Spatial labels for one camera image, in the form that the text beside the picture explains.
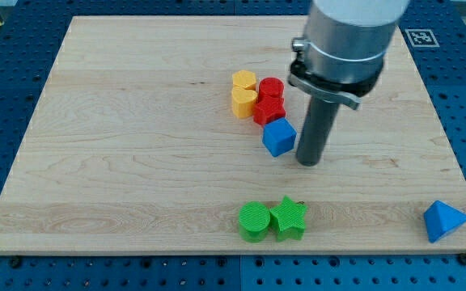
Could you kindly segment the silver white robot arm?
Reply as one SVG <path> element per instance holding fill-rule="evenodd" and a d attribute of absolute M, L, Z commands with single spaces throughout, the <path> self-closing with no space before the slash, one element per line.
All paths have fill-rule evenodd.
<path fill-rule="evenodd" d="M 312 0 L 288 83 L 312 97 L 357 109 L 383 68 L 409 0 Z"/>

